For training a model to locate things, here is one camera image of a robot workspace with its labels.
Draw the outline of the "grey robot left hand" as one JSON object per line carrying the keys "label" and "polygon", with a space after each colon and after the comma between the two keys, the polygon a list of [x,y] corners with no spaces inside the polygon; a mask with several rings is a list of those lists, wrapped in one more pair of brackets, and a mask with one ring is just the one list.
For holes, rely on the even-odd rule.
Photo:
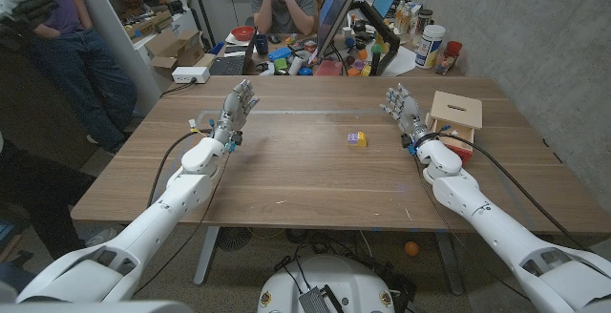
{"label": "grey robot left hand", "polygon": [[225,98],[212,138],[223,144],[242,144],[242,127],[260,99],[250,80],[244,79]]}

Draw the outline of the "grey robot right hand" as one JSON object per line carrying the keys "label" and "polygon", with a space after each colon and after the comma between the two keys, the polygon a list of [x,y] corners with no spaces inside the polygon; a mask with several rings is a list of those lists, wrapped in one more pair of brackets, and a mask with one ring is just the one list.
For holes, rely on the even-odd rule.
{"label": "grey robot right hand", "polygon": [[387,103],[380,108],[397,122],[401,134],[408,136],[413,144],[429,133],[419,105],[407,88],[401,84],[395,89],[388,88],[386,99]]}

